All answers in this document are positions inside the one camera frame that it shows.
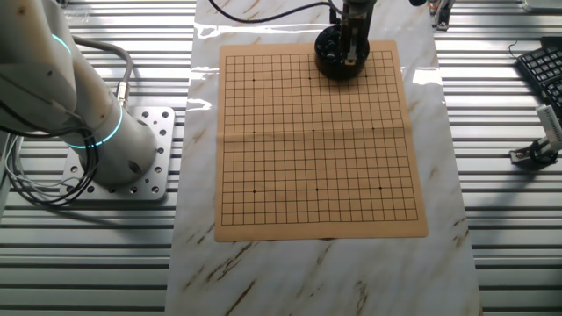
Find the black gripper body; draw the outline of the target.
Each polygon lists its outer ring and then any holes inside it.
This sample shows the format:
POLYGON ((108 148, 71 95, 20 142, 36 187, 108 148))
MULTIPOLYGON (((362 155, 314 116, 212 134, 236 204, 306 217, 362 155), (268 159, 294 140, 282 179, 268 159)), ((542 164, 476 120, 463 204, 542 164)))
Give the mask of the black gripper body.
POLYGON ((367 33, 372 12, 372 4, 345 4, 341 13, 342 33, 367 33))

